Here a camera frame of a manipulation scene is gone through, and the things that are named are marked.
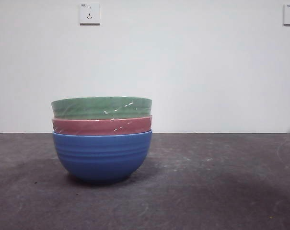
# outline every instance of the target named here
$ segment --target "blue bowl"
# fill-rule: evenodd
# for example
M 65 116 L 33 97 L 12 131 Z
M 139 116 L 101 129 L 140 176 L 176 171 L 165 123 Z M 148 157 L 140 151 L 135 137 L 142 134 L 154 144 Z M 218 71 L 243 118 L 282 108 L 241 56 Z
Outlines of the blue bowl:
M 92 183 L 113 183 L 133 173 L 145 160 L 152 130 L 111 136 L 76 136 L 53 132 L 58 158 L 72 175 Z

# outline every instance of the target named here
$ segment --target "table surface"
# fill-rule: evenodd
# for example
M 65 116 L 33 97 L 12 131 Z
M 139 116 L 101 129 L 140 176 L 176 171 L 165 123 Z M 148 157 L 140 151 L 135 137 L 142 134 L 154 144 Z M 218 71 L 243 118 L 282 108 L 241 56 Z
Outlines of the table surface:
M 290 230 L 290 134 L 153 134 L 127 180 L 90 185 L 51 134 L 0 134 L 0 230 Z

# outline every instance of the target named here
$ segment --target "bowl rim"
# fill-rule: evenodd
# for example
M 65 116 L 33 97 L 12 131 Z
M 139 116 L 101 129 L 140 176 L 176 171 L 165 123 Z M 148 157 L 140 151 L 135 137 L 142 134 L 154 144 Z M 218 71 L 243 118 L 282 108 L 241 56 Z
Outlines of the bowl rim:
M 67 123 L 71 123 L 71 122 L 84 122 L 84 123 L 99 122 L 99 123 L 101 123 L 101 122 L 128 121 L 128 120 L 136 121 L 136 120 L 148 120 L 148 119 L 152 119 L 152 115 L 141 116 L 141 117 L 131 117 L 131 118 L 86 119 L 86 120 L 81 120 L 81 119 L 71 119 L 70 120 L 70 119 L 53 117 L 52 121 L 67 122 Z
M 145 98 L 145 97 L 130 97 L 130 96 L 94 96 L 94 97 L 73 97 L 73 98 L 65 98 L 65 99 L 60 99 L 60 100 L 56 100 L 51 102 L 51 104 L 55 104 L 58 102 L 62 102 L 62 101 L 68 101 L 68 100 L 80 100 L 80 99 L 94 99 L 94 98 L 102 98 L 102 99 L 110 99 L 110 98 L 130 98 L 130 99 L 145 99 L 145 100 L 149 100 L 152 101 L 152 99 L 149 98 Z
M 59 137 L 68 138 L 120 138 L 120 137 L 130 137 L 130 136 L 143 136 L 152 133 L 152 129 L 144 133 L 132 133 L 132 134 L 120 134 L 120 135 L 70 135 L 70 134 L 60 134 L 52 131 L 52 135 Z

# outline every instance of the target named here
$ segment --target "bowl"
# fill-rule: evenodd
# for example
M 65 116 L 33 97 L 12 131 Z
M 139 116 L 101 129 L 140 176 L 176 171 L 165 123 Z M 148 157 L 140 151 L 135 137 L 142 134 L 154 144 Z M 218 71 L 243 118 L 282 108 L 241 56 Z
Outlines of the bowl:
M 58 158 L 72 175 L 98 184 L 131 175 L 145 160 L 152 130 L 111 136 L 76 136 L 53 132 Z
M 150 116 L 151 100 L 140 97 L 84 97 L 52 102 L 55 118 L 93 120 Z
M 151 129 L 152 116 L 108 119 L 65 120 L 52 119 L 55 133 L 68 135 L 122 135 L 144 133 Z

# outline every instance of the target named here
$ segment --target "red bowl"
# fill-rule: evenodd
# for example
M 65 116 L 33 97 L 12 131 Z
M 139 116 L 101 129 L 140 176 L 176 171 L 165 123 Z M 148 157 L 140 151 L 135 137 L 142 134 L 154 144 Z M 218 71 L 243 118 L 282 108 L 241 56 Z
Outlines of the red bowl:
M 151 129 L 151 121 L 152 116 L 108 120 L 52 119 L 54 132 L 68 135 L 121 135 L 144 133 Z

